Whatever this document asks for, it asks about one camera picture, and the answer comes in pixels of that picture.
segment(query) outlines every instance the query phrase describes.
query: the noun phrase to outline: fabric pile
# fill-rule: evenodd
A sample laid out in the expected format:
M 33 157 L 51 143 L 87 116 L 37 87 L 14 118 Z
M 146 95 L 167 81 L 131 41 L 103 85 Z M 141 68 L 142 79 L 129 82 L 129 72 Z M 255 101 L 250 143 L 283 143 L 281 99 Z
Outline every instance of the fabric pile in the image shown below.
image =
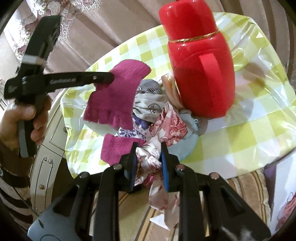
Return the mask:
M 151 221 L 171 230 L 178 223 L 179 194 L 164 188 L 161 143 L 182 161 L 197 143 L 198 121 L 184 109 L 172 76 L 162 76 L 158 82 L 144 79 L 150 68 L 137 60 L 124 60 L 110 72 L 114 81 L 96 85 L 83 118 L 118 129 L 104 137 L 101 159 L 109 165 L 118 163 L 133 142 L 138 143 L 135 185 L 145 185 L 150 190 L 149 204 L 162 212 Z

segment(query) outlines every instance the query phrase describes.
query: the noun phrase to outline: human hand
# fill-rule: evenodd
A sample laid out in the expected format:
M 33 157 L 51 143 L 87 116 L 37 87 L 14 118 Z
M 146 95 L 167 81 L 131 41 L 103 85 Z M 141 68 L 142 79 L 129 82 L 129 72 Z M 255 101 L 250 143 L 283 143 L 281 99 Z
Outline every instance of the human hand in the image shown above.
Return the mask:
M 51 99 L 47 96 L 42 111 L 35 117 L 36 108 L 33 105 L 10 102 L 0 121 L 0 140 L 10 150 L 18 153 L 20 144 L 17 136 L 17 122 L 29 121 L 35 117 L 31 139 L 36 145 L 40 145 L 44 141 L 50 107 Z

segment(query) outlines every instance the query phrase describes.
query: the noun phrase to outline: yellow and white checkered tablecloth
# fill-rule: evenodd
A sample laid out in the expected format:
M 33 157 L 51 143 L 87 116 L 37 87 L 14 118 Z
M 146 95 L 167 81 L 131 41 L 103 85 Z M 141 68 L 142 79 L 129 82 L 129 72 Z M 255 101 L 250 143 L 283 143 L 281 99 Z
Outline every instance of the yellow and white checkered tablecloth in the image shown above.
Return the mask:
M 206 123 L 206 132 L 182 163 L 196 172 L 231 178 L 257 170 L 296 146 L 296 99 L 280 59 L 258 25 L 242 15 L 214 16 L 232 53 L 235 103 L 225 117 Z M 155 78 L 171 70 L 167 43 L 163 27 L 152 28 L 114 48 L 87 71 L 109 71 L 124 59 L 137 59 L 151 67 L 147 78 Z M 100 160 L 104 137 L 84 125 L 81 117 L 94 90 L 93 85 L 70 88 L 61 99 L 68 130 L 65 153 L 73 176 L 108 166 Z

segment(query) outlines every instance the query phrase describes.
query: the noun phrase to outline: gold band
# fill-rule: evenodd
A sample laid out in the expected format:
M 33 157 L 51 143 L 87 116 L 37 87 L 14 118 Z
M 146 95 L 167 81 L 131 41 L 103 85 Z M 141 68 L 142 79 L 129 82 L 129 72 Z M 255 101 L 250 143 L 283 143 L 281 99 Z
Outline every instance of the gold band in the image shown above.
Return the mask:
M 214 36 L 215 34 L 217 34 L 219 32 L 219 30 L 217 29 L 215 32 L 209 33 L 209 34 L 205 34 L 202 36 L 197 36 L 194 38 L 189 38 L 189 39 L 178 39 L 178 40 L 170 40 L 170 43 L 179 43 L 179 42 L 191 42 L 191 41 L 196 41 L 196 40 L 201 40 L 201 39 L 206 39 L 208 37 Z

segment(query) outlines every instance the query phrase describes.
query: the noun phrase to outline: pink knit fabric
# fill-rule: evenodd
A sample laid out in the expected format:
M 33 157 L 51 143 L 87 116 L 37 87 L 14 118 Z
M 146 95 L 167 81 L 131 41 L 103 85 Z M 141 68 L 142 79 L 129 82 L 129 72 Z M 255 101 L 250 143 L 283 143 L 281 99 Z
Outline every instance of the pink knit fabric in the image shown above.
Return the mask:
M 151 69 L 138 60 L 123 60 L 110 72 L 114 81 L 110 85 L 95 84 L 83 119 L 113 128 L 133 129 L 132 109 L 137 87 Z
M 130 153 L 133 142 L 138 142 L 141 147 L 145 140 L 133 137 L 115 137 L 111 134 L 106 134 L 103 141 L 101 159 L 109 165 L 119 163 L 122 155 Z

